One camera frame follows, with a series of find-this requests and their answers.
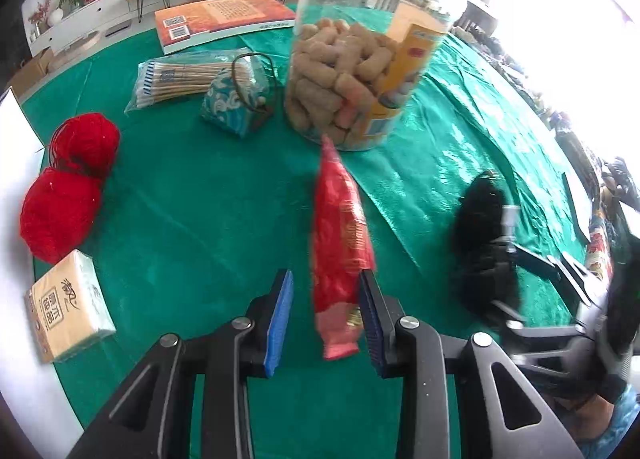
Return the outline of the clear plastic snack jar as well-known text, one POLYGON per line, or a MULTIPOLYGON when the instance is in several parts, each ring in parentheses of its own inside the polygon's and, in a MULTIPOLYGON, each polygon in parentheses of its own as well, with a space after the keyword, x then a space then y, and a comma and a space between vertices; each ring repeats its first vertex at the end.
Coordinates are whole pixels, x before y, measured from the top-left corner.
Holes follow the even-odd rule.
POLYGON ((285 112, 341 150, 381 145, 468 0, 298 0, 285 112))

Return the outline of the tissue paper pack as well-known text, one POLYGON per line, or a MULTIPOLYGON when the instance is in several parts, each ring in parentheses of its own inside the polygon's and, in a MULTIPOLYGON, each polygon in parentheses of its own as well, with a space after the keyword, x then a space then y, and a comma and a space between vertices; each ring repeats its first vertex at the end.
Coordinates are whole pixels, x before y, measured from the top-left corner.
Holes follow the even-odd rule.
POLYGON ((27 312, 45 363, 60 363, 116 332, 93 260, 74 250, 28 289, 27 312))

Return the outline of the teal patterned pouch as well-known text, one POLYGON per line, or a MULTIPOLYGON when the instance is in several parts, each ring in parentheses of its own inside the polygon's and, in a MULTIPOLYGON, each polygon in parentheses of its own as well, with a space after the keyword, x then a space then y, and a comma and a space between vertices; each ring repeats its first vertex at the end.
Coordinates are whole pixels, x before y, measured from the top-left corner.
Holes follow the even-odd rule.
POLYGON ((201 118, 245 138, 282 110, 283 90, 272 59, 263 52, 240 52, 210 83, 201 118))

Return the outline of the white storage box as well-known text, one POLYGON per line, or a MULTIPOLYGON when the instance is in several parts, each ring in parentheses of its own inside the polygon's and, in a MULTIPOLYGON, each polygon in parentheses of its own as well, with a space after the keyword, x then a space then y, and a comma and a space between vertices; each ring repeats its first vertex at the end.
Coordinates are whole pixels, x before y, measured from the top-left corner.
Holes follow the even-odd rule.
POLYGON ((27 312, 34 259, 18 233, 43 145, 13 90, 1 93, 1 414, 28 453, 64 458, 82 427, 51 364, 41 361, 27 312))

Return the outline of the red packaged bag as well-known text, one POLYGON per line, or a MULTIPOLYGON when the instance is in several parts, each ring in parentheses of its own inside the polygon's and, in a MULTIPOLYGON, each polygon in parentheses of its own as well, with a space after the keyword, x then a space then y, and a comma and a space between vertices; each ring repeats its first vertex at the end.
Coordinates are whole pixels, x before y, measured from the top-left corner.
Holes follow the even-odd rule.
POLYGON ((357 184, 333 141, 323 136, 311 227, 311 282, 314 323, 326 361, 359 352, 359 275, 373 268, 374 252, 357 184))

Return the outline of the orange book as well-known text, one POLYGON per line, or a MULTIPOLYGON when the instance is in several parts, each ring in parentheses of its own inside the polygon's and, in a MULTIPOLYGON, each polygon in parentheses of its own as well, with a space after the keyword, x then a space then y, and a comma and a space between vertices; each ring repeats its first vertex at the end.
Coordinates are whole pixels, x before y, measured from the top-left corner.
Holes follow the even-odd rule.
POLYGON ((277 0, 199 0, 158 10, 156 32, 164 55, 230 36, 292 28, 295 12, 277 0))

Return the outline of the green tablecloth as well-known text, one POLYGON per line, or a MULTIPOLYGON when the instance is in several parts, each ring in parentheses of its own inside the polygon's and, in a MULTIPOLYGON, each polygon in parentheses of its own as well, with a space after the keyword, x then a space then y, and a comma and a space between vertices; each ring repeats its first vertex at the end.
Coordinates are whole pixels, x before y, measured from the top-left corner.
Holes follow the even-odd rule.
MULTIPOLYGON (((167 332, 190 339, 241 315, 281 268, 295 293, 280 365, 250 382, 259 458, 390 458, 401 384, 360 351, 325 361, 311 302, 310 231, 319 148, 282 114, 238 137, 206 123, 200 97, 128 111, 137 68, 160 54, 149 31, 104 48, 24 102, 43 140, 100 112, 120 130, 116 162, 82 251, 116 331, 56 366, 81 424, 167 332)), ((459 198, 484 170, 520 207, 516 237, 541 255, 585 256, 563 175, 570 164, 529 105, 465 44, 442 43, 382 145, 346 152, 381 288, 445 335, 480 322, 459 303, 449 235, 459 198)))

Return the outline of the cardboard box on floor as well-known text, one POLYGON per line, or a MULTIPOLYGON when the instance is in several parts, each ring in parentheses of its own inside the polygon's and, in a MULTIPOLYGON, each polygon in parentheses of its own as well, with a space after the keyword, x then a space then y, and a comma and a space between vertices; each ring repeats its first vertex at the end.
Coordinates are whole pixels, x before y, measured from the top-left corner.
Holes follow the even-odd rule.
POLYGON ((13 93, 17 98, 25 95, 32 86, 35 86, 48 73, 49 63, 54 56, 50 47, 38 52, 34 58, 26 62, 14 77, 8 83, 8 88, 13 89, 13 93))

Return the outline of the black fluffy object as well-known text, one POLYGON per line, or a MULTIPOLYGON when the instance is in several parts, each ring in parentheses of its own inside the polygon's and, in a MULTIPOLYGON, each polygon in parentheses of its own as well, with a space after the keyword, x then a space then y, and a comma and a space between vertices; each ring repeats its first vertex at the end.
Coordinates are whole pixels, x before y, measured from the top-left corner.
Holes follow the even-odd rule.
POLYGON ((459 199, 452 249, 460 300, 480 317, 521 323, 513 231, 518 208, 506 203, 497 174, 478 174, 459 199))

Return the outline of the red flower vase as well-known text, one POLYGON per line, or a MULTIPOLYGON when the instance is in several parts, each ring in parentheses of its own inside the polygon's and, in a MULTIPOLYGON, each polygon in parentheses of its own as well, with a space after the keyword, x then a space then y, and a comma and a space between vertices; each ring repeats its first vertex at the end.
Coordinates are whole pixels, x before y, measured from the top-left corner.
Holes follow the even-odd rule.
POLYGON ((28 21, 32 24, 37 36, 42 35, 51 26, 58 24, 64 17, 61 7, 53 7, 52 0, 44 0, 37 4, 36 10, 29 16, 28 21))

